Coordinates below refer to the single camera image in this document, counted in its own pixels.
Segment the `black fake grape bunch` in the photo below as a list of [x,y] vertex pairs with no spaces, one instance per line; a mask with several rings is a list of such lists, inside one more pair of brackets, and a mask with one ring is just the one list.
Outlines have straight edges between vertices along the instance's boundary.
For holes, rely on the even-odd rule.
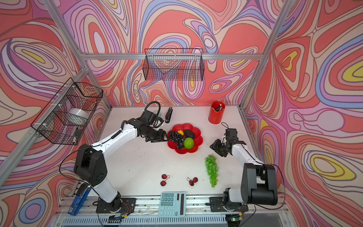
[[171,141],[177,149],[184,148],[184,140],[185,137],[183,134],[177,131],[170,131],[169,132],[169,141]]

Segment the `green fake grape bunch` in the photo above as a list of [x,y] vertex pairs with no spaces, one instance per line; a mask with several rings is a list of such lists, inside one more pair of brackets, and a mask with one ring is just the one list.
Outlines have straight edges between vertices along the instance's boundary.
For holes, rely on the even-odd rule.
[[212,188],[215,188],[215,186],[218,183],[218,166],[216,162],[216,157],[214,155],[208,155],[205,158],[205,166],[206,171],[209,176],[209,182]]

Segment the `dark fake avocado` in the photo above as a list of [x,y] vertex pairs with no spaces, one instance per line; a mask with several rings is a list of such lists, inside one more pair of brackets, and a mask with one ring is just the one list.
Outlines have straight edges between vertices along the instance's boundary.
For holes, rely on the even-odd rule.
[[195,139],[195,133],[191,130],[184,130],[183,131],[185,138],[192,138]]

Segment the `green fake custard apple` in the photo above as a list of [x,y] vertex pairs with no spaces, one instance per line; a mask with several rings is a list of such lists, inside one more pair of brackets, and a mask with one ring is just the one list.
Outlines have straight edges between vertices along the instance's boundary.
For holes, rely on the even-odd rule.
[[192,149],[195,145],[195,142],[192,138],[186,138],[183,142],[185,149]]

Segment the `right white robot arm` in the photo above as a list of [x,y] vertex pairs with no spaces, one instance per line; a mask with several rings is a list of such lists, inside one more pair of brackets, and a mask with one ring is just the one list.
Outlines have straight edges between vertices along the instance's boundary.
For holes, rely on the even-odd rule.
[[277,177],[273,165],[263,163],[249,151],[245,142],[236,139],[226,142],[217,139],[210,148],[224,158],[230,154],[243,167],[240,186],[226,188],[223,193],[222,203],[226,210],[233,211],[246,204],[277,205]]

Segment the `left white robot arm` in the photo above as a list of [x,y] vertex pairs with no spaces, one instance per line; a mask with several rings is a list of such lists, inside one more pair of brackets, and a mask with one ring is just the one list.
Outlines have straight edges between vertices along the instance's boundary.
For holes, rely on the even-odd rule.
[[138,137],[151,143],[168,141],[165,130],[132,118],[123,121],[120,129],[108,137],[92,145],[83,144],[77,151],[73,172],[91,186],[111,213],[119,212],[123,201],[108,179],[107,160],[123,145]]

